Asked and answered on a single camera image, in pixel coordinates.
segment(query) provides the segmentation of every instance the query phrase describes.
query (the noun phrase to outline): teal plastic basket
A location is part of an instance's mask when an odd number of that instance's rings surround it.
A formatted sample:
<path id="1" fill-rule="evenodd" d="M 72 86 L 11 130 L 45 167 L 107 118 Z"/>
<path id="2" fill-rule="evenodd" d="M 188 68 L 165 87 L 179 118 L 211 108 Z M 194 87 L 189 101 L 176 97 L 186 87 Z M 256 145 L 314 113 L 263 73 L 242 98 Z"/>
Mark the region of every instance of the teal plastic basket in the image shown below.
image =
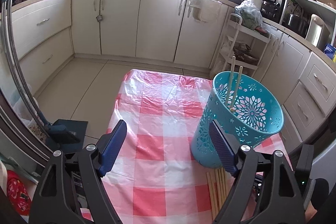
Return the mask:
<path id="1" fill-rule="evenodd" d="M 251 147 L 278 133 L 284 125 L 282 109 L 273 94 L 258 81 L 241 76 L 234 112 L 224 105 L 230 72 L 216 75 L 207 105 L 191 143 L 194 158 L 203 166 L 218 168 L 221 161 L 209 136 L 209 124 L 217 120 L 225 133 L 232 134 Z M 228 105 L 236 86 L 238 73 L 234 73 Z"/>

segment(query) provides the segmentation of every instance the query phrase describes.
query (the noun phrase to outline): silver screw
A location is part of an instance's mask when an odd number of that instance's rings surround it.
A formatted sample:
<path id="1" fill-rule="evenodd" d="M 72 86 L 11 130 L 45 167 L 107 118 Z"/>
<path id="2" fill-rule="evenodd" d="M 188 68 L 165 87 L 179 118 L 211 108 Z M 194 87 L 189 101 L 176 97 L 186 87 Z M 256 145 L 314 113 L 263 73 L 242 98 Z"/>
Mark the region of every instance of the silver screw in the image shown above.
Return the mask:
<path id="1" fill-rule="evenodd" d="M 93 151 L 96 149 L 96 146 L 94 144 L 89 144 L 87 147 L 86 147 L 86 150 L 87 151 Z"/>
<path id="2" fill-rule="evenodd" d="M 62 154 L 62 152 L 59 151 L 59 150 L 56 150 L 55 152 L 53 152 L 54 157 L 58 157 L 58 156 L 60 156 L 61 154 Z"/>
<path id="3" fill-rule="evenodd" d="M 245 152 L 247 152 L 247 151 L 250 151 L 251 150 L 251 147 L 249 147 L 248 145 L 242 145 L 241 147 L 241 150 L 243 150 L 243 151 L 245 151 Z"/>
<path id="4" fill-rule="evenodd" d="M 278 157 L 282 157 L 284 154 L 280 150 L 275 151 L 275 155 Z"/>

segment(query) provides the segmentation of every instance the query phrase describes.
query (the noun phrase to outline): clear plastic bag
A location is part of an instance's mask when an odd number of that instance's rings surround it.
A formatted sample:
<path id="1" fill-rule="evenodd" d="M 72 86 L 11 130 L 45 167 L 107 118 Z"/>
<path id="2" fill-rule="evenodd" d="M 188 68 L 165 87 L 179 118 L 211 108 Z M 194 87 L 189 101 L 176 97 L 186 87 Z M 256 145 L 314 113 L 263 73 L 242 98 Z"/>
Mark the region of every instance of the clear plastic bag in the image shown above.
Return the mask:
<path id="1" fill-rule="evenodd" d="M 241 5 L 236 6 L 235 14 L 240 15 L 243 19 L 242 25 L 251 30 L 260 27 L 263 23 L 263 16 L 252 0 L 245 0 Z"/>

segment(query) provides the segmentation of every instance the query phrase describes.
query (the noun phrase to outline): drawer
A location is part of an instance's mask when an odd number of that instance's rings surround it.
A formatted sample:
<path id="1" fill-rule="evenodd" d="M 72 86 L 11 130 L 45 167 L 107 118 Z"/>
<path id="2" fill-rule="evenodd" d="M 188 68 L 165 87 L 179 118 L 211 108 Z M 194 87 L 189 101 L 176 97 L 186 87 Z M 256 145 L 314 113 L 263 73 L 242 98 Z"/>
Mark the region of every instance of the drawer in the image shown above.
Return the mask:
<path id="1" fill-rule="evenodd" d="M 328 116 L 336 103 L 336 74 L 312 52 L 300 76 L 300 81 L 313 96 L 323 113 Z"/>
<path id="2" fill-rule="evenodd" d="M 38 45 L 20 60 L 20 67 L 31 93 L 42 86 L 47 78 L 70 56 L 72 48 L 69 28 Z"/>
<path id="3" fill-rule="evenodd" d="M 294 122 L 288 114 L 286 108 L 284 106 L 281 106 L 281 108 L 283 111 L 285 123 L 283 124 L 283 128 L 281 129 L 279 134 L 287 153 L 290 153 L 302 143 L 302 138 L 297 131 Z"/>
<path id="4" fill-rule="evenodd" d="M 306 140 L 324 121 L 325 116 L 299 82 L 287 101 L 284 103 L 302 140 Z"/>
<path id="5" fill-rule="evenodd" d="M 71 26 L 71 0 L 42 0 L 12 14 L 17 57 Z"/>

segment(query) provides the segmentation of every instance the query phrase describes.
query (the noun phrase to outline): checkered tablecloth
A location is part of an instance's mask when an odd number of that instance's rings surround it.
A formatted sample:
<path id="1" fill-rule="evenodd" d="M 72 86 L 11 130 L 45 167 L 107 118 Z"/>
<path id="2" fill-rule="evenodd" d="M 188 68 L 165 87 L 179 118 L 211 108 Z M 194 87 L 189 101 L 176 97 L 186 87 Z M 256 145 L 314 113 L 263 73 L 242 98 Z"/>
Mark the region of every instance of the checkered tablecloth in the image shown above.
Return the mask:
<path id="1" fill-rule="evenodd" d="M 212 223 L 206 172 L 213 170 L 190 152 L 211 85 L 206 79 L 143 70 L 125 75 L 107 133 L 122 119 L 127 137 L 102 179 L 124 224 Z M 278 134 L 255 150 L 276 149 L 285 152 Z M 83 215 L 90 218 L 85 210 Z"/>

